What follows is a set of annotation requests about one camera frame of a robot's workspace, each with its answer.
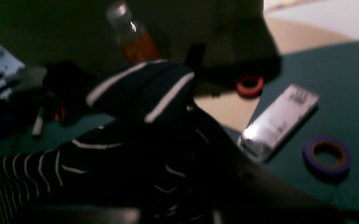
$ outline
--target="orange liquid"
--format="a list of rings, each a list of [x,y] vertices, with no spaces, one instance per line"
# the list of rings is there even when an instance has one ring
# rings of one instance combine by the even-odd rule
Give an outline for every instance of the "orange liquid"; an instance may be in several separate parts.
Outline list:
[[[148,30],[145,31],[140,39],[129,44],[123,44],[120,48],[133,63],[160,58],[159,51]]]

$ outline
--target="green cutting mat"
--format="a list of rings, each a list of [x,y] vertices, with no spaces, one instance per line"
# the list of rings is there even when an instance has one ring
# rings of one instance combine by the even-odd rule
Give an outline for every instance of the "green cutting mat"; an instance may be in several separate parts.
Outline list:
[[[252,120],[292,83],[320,96],[318,111],[266,164],[267,169],[322,200],[359,208],[359,42],[284,56],[282,73],[264,86]],[[340,139],[350,148],[350,173],[338,185],[320,182],[304,166],[303,146],[318,135]]]

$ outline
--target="black object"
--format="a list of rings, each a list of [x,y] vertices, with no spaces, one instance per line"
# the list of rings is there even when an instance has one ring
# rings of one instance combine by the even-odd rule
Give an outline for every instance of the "black object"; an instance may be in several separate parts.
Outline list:
[[[232,50],[222,52],[222,41]],[[199,69],[200,80],[235,90],[234,81],[246,74],[263,76],[268,83],[282,70],[282,58],[263,18],[229,23],[205,45],[205,57],[213,59]]]
[[[184,64],[192,68],[195,72],[195,76],[198,75],[201,68],[205,50],[206,45],[204,43],[192,44],[191,47],[189,47],[188,55],[186,56]]]
[[[0,88],[0,93],[16,85],[17,81],[8,82]],[[37,101],[22,98],[20,100],[5,101],[0,98],[0,140],[31,124],[37,114]]]
[[[46,65],[46,68],[48,72],[43,85],[56,98],[55,119],[63,126],[71,125],[90,112],[84,101],[76,99],[85,98],[87,86],[92,86],[96,78],[81,71],[71,61]]]
[[[195,162],[193,173],[188,178],[199,189],[203,189],[208,196],[205,204],[211,210],[211,217],[207,217],[202,223],[337,224],[343,222],[336,207],[272,177],[259,165],[245,158],[221,125],[197,107],[191,94],[189,94],[187,111],[188,130],[198,130],[208,139],[205,141],[200,138],[196,131],[189,132],[195,148],[193,152]],[[148,134],[155,135],[156,132],[145,133]],[[31,208],[22,214],[20,223],[76,223],[81,220],[80,223],[101,224],[106,223],[106,220],[109,222],[118,220],[116,215],[120,216],[120,214],[113,212],[115,208],[132,205],[110,206],[88,211],[85,211],[84,207],[71,207],[59,212],[51,211],[48,207]],[[109,213],[112,216],[105,219],[104,217]],[[142,217],[137,223],[149,223],[150,220],[143,220]]]

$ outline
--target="plastic bottle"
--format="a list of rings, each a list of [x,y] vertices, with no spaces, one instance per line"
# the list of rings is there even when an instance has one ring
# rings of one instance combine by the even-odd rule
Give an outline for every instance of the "plastic bottle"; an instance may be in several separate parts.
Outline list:
[[[133,20],[126,2],[112,4],[106,11],[106,17],[115,29],[117,43],[131,62],[160,58],[148,29],[139,20]]]

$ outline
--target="red tape roll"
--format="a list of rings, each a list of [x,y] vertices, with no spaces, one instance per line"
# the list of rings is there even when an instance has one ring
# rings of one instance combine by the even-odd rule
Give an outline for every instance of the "red tape roll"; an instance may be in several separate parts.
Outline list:
[[[251,88],[246,87],[243,83],[247,81],[255,81],[257,85]],[[238,90],[238,94],[243,98],[256,98],[261,93],[263,84],[264,79],[262,76],[245,75],[241,81],[236,84],[236,89]]]

